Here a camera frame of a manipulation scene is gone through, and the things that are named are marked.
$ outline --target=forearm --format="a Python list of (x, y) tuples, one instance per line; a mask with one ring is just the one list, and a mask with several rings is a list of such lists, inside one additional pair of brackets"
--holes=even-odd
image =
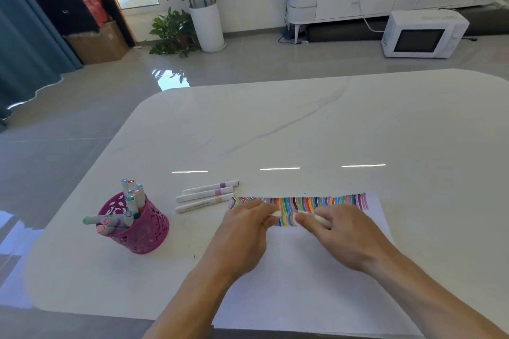
[(213, 265), (200, 262), (143, 339), (205, 338), (231, 284)]
[(368, 274), (389, 292), (428, 339), (509, 338), (400, 252), (374, 263)]

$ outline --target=magenta pen holder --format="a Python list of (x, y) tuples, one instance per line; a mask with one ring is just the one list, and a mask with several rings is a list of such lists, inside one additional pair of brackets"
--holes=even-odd
[[(99, 215), (123, 214), (126, 210), (124, 193), (115, 194), (101, 208)], [(121, 233), (105, 235), (133, 253), (143, 255), (152, 252), (162, 244), (169, 230), (169, 220), (145, 195), (145, 208), (138, 220)]]

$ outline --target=table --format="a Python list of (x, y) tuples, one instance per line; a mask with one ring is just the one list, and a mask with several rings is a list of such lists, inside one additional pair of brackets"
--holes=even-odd
[[(508, 102), (504, 79), (456, 69), (158, 93), (36, 241), (27, 289), (43, 310), (155, 319), (226, 208), (177, 216), (175, 196), (238, 179), (236, 194), (247, 196), (377, 192), (396, 245), (509, 331)], [(385, 165), (345, 167), (373, 164)], [(299, 169), (260, 170), (287, 167)], [(207, 172), (172, 173), (182, 171)], [(170, 219), (168, 239), (149, 255), (80, 225), (124, 177), (143, 183)]]

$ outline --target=blue curtain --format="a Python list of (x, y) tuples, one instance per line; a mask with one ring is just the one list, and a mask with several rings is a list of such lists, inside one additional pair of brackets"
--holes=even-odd
[(0, 131), (7, 108), (83, 67), (35, 0), (0, 0)]

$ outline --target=microwave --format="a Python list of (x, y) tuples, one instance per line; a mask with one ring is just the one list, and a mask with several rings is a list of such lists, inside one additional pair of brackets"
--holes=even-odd
[(449, 58), (468, 20), (448, 9), (392, 11), (382, 37), (386, 57)]

